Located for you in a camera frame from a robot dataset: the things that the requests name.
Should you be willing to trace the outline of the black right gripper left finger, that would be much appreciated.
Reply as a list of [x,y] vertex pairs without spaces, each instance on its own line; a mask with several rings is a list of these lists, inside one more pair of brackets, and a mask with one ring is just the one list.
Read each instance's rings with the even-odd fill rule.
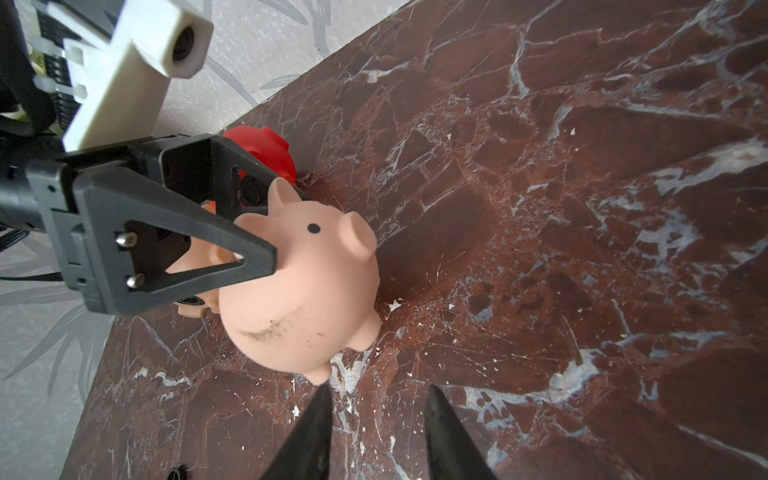
[[332,424],[332,392],[325,383],[313,395],[261,480],[328,479]]

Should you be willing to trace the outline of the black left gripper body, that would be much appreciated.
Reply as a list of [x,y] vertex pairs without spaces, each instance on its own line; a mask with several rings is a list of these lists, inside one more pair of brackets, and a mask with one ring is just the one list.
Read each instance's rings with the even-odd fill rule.
[[177,135],[74,153],[51,150],[45,138],[13,147],[1,156],[1,223],[9,229],[46,233],[62,281],[79,293],[71,287],[73,178],[100,166],[126,166],[140,173],[158,167],[211,166],[210,139],[214,136]]

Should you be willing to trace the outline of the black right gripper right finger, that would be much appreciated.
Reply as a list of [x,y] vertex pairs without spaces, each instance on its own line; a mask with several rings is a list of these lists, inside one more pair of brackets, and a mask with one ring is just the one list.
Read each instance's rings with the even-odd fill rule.
[[436,385],[428,389],[424,424],[431,479],[497,479]]

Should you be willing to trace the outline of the black round plug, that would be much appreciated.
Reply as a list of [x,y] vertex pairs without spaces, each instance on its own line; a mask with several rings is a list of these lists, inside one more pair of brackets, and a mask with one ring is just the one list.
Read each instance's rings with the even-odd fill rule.
[[173,467],[167,477],[166,480],[186,480],[187,479],[187,470],[184,465],[177,465]]

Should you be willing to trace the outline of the pale pink piggy bank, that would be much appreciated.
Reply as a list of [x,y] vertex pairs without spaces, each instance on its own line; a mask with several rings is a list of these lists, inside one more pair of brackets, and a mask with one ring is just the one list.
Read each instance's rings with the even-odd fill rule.
[[267,204],[234,223],[276,247],[276,271],[219,289],[221,320],[249,359],[320,385],[333,356],[365,351],[379,335],[377,240],[358,213],[303,200],[283,178]]

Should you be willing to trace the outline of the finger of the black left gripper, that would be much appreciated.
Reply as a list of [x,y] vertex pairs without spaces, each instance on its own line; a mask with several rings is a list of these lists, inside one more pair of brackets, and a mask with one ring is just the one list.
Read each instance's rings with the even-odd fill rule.
[[[276,271],[276,247],[235,226],[243,210],[216,209],[211,179],[211,166],[100,166],[73,178],[71,287],[88,308],[133,315]],[[169,272],[195,239],[236,257]]]
[[[217,210],[265,207],[271,183],[275,179],[285,180],[223,136],[210,139],[210,150],[212,179],[209,196]],[[302,200],[310,199],[310,195],[297,186],[297,180],[296,185],[288,183]]]

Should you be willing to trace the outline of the red piggy bank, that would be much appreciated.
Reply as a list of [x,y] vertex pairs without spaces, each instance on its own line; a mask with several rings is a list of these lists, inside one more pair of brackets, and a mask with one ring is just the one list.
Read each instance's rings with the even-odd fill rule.
[[238,126],[225,131],[223,137],[234,141],[279,177],[296,185],[297,169],[290,145],[269,127]]

